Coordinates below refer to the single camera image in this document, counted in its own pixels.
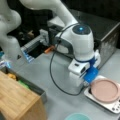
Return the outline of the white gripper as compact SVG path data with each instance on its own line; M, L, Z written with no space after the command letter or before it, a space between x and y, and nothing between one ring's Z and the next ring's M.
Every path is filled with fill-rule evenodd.
M100 62L101 57L98 50L95 51L94 57L88 61L78 61L76 59L72 60L68 67L70 71L69 76L72 85L78 93L80 93L84 87L90 84L83 79L87 73L87 70L91 67L98 69Z

